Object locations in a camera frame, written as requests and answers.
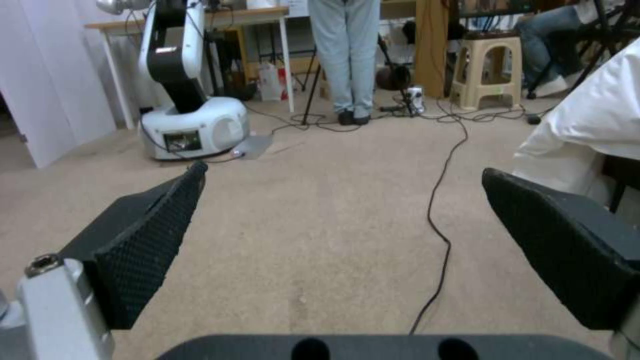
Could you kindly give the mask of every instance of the beige carpet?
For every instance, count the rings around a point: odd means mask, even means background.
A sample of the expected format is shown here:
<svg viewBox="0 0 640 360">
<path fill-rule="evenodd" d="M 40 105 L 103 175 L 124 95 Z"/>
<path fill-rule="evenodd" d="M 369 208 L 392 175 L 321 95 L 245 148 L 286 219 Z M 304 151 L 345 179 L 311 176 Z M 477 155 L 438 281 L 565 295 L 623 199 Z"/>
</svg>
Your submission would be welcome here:
<svg viewBox="0 0 640 360">
<path fill-rule="evenodd" d="M 251 118 L 258 133 L 279 125 Z M 434 209 L 453 242 L 449 273 L 419 332 L 543 333 L 606 350 L 609 334 L 586 330 L 560 304 L 481 187 L 485 167 L 510 170 L 532 127 L 506 119 L 467 126 L 470 140 Z M 426 205 L 461 136 L 456 125 L 424 119 L 377 120 L 346 134 L 286 129 L 258 160 L 211 166 L 180 254 L 134 329 L 115 332 L 115 357 L 151 358 L 205 334 L 406 333 L 438 280 L 445 246 L 426 223 Z M 12 298 L 32 257 L 61 248 L 119 195 L 184 169 L 144 157 L 134 131 L 43 170 L 9 167 L 0 174 L 0 288 Z"/>
</svg>

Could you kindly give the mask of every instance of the jeans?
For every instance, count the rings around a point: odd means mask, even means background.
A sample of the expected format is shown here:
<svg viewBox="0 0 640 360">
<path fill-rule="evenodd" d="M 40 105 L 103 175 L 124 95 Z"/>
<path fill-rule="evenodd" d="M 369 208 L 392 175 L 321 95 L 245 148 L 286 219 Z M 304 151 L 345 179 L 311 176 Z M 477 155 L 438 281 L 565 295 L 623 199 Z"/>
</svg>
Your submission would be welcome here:
<svg viewBox="0 0 640 360">
<path fill-rule="evenodd" d="M 369 116 L 380 23 L 380 0 L 310 0 L 309 15 L 334 111 Z"/>
<path fill-rule="evenodd" d="M 565 34 L 555 38 L 549 35 L 556 31 L 575 31 L 581 26 L 573 6 L 539 13 L 516 25 L 522 41 L 525 84 L 534 82 L 552 58 L 554 66 L 542 83 L 580 71 L 582 63 L 576 50 L 576 41 Z"/>
</svg>

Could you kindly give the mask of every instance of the white sheet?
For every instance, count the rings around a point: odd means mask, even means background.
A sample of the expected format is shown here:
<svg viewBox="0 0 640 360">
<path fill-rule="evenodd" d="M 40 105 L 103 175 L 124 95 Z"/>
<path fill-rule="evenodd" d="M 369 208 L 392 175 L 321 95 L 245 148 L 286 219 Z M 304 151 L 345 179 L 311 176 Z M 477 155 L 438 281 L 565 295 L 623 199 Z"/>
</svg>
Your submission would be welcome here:
<svg viewBox="0 0 640 360">
<path fill-rule="evenodd" d="M 640 40 L 602 65 L 551 111 L 515 154 L 513 174 L 608 199 L 602 154 L 640 160 Z"/>
</svg>

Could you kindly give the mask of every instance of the white sneaker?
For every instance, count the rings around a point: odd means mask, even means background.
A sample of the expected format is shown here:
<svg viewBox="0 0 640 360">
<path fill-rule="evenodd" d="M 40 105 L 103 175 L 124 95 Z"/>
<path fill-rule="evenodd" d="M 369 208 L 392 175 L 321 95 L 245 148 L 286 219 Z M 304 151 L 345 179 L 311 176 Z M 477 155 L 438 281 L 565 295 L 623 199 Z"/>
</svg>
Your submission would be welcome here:
<svg viewBox="0 0 640 360">
<path fill-rule="evenodd" d="M 567 86 L 573 88 L 573 86 L 578 82 L 578 78 L 580 78 L 580 75 L 582 75 L 582 71 L 575 72 L 565 77 L 564 80 L 566 81 Z"/>
<path fill-rule="evenodd" d="M 544 83 L 537 87 L 536 89 L 536 97 L 545 97 L 553 94 L 557 94 L 559 92 L 563 92 L 569 88 L 569 84 L 566 83 L 562 76 L 558 76 L 557 78 L 549 81 L 548 83 Z"/>
</svg>

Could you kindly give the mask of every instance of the white table leg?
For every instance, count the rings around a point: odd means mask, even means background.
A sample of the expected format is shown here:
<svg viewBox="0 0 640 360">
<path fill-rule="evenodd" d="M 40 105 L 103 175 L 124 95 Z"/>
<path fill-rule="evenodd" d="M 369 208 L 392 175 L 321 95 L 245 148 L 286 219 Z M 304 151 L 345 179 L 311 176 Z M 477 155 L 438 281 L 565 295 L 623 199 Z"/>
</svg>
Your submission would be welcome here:
<svg viewBox="0 0 640 360">
<path fill-rule="evenodd" d="M 291 77 L 291 64 L 289 63 L 289 42 L 287 40 L 287 24 L 285 17 L 280 18 L 280 41 L 282 42 L 282 57 L 284 58 L 284 71 L 287 76 L 287 94 L 289 95 L 289 112 L 294 112 L 293 83 Z"/>
<path fill-rule="evenodd" d="M 109 39 L 109 35 L 102 30 L 100 31 L 100 34 L 102 35 L 102 46 L 104 47 L 104 52 L 107 54 L 107 62 L 109 63 L 109 68 L 111 69 L 113 82 L 116 85 L 116 93 L 118 94 L 118 102 L 120 102 L 120 108 L 122 109 L 122 114 L 124 115 L 124 121 L 127 124 L 127 129 L 134 129 L 136 127 L 136 124 L 133 121 L 133 112 L 131 111 L 131 107 L 129 106 L 129 101 L 127 100 L 127 93 L 125 92 L 125 88 L 122 83 L 120 69 L 116 64 L 113 51 L 111 50 L 111 41 Z"/>
</svg>

